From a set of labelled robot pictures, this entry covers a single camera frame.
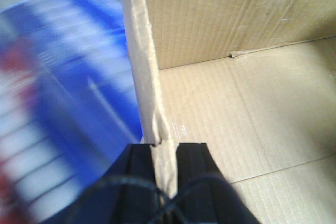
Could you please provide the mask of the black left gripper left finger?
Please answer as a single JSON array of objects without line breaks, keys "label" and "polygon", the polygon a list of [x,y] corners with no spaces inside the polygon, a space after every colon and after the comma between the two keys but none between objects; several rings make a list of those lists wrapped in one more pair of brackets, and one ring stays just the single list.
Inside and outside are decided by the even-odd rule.
[{"label": "black left gripper left finger", "polygon": [[128,144],[108,171],[47,223],[148,223],[159,209],[151,147]]}]

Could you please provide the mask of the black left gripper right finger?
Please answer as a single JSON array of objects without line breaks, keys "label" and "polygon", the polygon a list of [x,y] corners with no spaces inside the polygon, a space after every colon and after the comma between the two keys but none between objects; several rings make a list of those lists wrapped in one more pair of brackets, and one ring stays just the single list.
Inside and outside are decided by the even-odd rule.
[{"label": "black left gripper right finger", "polygon": [[205,143],[176,151],[178,206],[188,223],[259,223],[219,171]]}]

